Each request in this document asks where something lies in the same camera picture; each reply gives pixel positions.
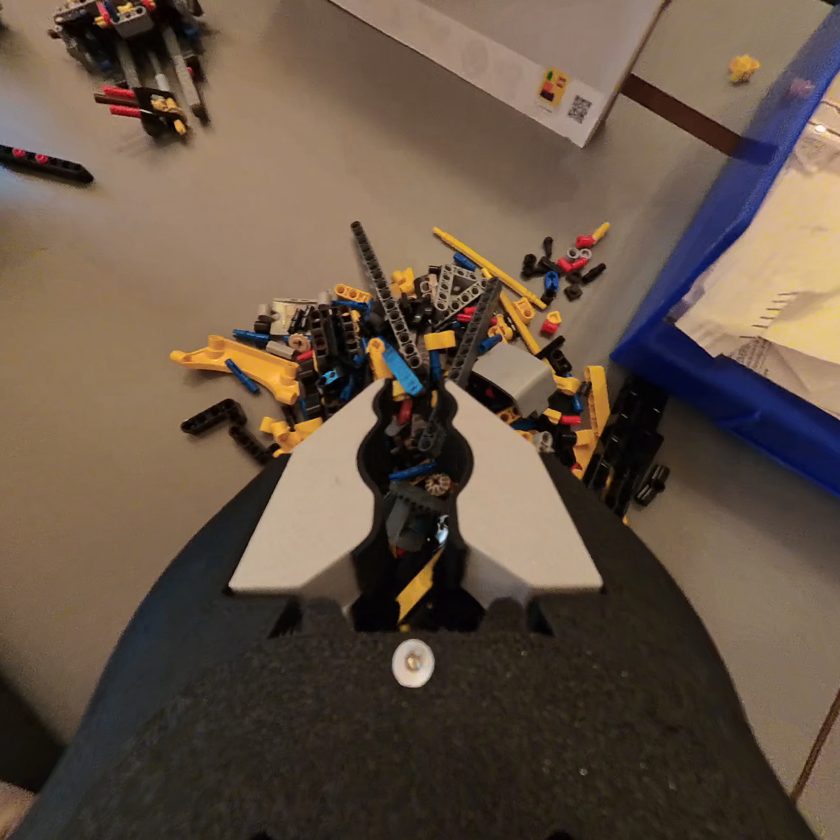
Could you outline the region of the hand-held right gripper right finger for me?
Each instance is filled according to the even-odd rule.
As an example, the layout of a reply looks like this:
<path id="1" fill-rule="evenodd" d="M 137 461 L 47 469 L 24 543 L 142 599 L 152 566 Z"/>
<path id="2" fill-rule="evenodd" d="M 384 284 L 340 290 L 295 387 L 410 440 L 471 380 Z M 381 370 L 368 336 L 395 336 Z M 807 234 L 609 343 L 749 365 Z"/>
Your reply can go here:
<path id="1" fill-rule="evenodd" d="M 600 572 L 538 450 L 457 385 L 454 431 L 471 470 L 455 499 L 463 588 L 483 607 L 545 594 L 598 592 Z"/>

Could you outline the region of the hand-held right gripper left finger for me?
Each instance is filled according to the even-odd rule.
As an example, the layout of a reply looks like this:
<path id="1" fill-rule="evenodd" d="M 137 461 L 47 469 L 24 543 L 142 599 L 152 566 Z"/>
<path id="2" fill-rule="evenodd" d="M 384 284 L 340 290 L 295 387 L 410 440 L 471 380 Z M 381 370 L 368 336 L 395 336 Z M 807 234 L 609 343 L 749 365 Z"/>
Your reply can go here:
<path id="1" fill-rule="evenodd" d="M 359 453 L 385 380 L 367 386 L 291 452 L 228 587 L 235 595 L 329 599 L 347 612 L 361 586 L 352 559 L 374 526 Z"/>

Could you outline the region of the pile of building bricks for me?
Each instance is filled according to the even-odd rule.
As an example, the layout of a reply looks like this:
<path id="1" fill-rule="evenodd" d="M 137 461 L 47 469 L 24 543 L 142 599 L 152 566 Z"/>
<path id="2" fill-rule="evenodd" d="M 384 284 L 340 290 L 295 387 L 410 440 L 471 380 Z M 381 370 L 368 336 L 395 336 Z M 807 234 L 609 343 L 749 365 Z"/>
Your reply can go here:
<path id="1" fill-rule="evenodd" d="M 599 265 L 580 273 L 591 239 L 580 238 L 567 261 L 551 261 L 551 238 L 541 259 L 527 255 L 521 278 L 544 277 L 537 298 L 464 245 L 452 245 L 453 258 L 422 275 L 406 269 L 388 278 L 360 222 L 351 234 L 365 287 L 340 283 L 317 300 L 276 299 L 252 330 L 171 352 L 187 370 L 227 373 L 254 395 L 267 392 L 276 416 L 265 416 L 255 435 L 244 408 L 227 399 L 181 428 L 198 437 L 226 425 L 254 461 L 278 460 L 283 471 L 306 437 L 385 380 L 378 422 L 359 453 L 374 526 L 352 554 L 361 594 L 351 619 L 363 631 L 472 627 L 486 607 L 462 586 L 466 545 L 455 513 L 471 456 L 454 431 L 446 386 L 459 386 L 530 442 L 552 481 L 563 469 L 622 522 L 665 488 L 669 470 L 655 461 L 668 397 L 634 375 L 610 397 L 600 366 L 572 378 L 558 311 L 544 315 L 542 339 L 530 330 L 564 277 L 572 300 L 603 272 Z"/>

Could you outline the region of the small black red-pin brick assembly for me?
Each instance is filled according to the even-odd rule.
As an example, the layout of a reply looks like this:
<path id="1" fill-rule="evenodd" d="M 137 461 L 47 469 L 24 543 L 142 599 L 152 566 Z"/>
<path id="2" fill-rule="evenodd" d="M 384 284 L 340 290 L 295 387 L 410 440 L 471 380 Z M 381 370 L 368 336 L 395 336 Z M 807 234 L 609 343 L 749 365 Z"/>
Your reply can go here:
<path id="1" fill-rule="evenodd" d="M 150 87 L 102 86 L 93 98 L 108 107 L 112 116 L 138 121 L 154 140 L 184 138 L 187 117 L 169 91 Z"/>

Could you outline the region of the grey black brick chassis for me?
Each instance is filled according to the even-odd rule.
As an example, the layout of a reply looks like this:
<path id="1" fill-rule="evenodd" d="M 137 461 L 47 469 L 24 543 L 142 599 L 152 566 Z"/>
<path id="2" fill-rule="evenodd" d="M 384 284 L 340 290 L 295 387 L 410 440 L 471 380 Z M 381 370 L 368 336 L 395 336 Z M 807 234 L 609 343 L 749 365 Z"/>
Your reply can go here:
<path id="1" fill-rule="evenodd" d="M 101 77 L 101 86 L 169 91 L 187 117 L 209 124 L 201 85 L 204 15 L 198 1 L 69 1 L 48 35 Z"/>

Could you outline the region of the grey desk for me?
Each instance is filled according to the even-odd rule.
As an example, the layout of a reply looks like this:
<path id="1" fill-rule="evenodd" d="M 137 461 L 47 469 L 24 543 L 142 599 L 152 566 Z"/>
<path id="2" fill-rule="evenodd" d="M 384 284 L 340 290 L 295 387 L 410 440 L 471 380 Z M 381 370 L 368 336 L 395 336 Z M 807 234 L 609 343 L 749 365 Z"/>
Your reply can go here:
<path id="1" fill-rule="evenodd" d="M 617 99 L 584 149 L 329 2 L 206 2 L 206 106 L 157 146 L 94 104 L 49 39 L 57 2 L 3 2 L 2 142 L 66 156 L 92 188 L 2 169 L 2 667 L 68 742 L 137 605 L 257 467 L 189 415 L 243 389 L 173 350 L 248 329 L 274 296 L 445 253 L 505 271 L 603 222 L 607 271 L 563 305 L 575 365 L 608 364 L 725 158 Z M 635 66 L 743 132 L 830 11 L 670 2 Z M 761 68 L 745 84 L 728 64 Z M 666 491 L 629 521 L 714 637 L 784 786 L 838 687 L 838 500 L 670 402 Z"/>

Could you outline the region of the blue plastic bin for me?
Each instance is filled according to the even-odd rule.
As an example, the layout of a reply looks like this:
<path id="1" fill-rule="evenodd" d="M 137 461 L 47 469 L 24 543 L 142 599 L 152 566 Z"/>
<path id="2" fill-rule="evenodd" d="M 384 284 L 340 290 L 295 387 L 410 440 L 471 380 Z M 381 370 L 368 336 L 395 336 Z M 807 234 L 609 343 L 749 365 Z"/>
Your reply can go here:
<path id="1" fill-rule="evenodd" d="M 612 353 L 614 362 L 835 497 L 838 420 L 735 360 L 713 358 L 668 315 L 759 211 L 807 117 L 838 73 L 838 41 L 836 7 L 760 101 L 735 155 L 722 166 Z"/>

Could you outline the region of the white paper sheets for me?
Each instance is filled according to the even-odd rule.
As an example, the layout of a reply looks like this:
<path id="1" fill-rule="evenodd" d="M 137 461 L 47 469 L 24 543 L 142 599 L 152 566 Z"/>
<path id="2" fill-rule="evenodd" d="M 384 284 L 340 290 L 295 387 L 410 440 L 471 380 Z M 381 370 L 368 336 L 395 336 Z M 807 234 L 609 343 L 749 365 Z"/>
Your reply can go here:
<path id="1" fill-rule="evenodd" d="M 669 316 L 709 356 L 839 416 L 838 79 L 747 230 Z"/>

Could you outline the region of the black brick beam red pins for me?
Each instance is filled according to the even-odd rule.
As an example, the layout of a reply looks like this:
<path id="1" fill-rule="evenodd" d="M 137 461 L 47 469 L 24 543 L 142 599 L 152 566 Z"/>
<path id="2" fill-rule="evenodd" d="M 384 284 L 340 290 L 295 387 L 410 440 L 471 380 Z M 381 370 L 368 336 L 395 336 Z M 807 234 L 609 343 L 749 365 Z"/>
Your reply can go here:
<path id="1" fill-rule="evenodd" d="M 85 186 L 95 181 L 93 174 L 82 164 L 3 143 L 1 166 L 16 172 L 28 172 Z"/>

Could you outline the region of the white instruction booklet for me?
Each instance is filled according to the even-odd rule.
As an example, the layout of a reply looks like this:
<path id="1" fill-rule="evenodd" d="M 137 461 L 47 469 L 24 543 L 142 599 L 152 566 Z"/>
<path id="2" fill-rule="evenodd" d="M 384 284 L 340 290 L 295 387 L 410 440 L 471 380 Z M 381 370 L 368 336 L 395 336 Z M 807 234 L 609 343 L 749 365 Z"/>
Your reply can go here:
<path id="1" fill-rule="evenodd" d="M 334 1 L 584 148 L 613 107 L 663 1 Z"/>

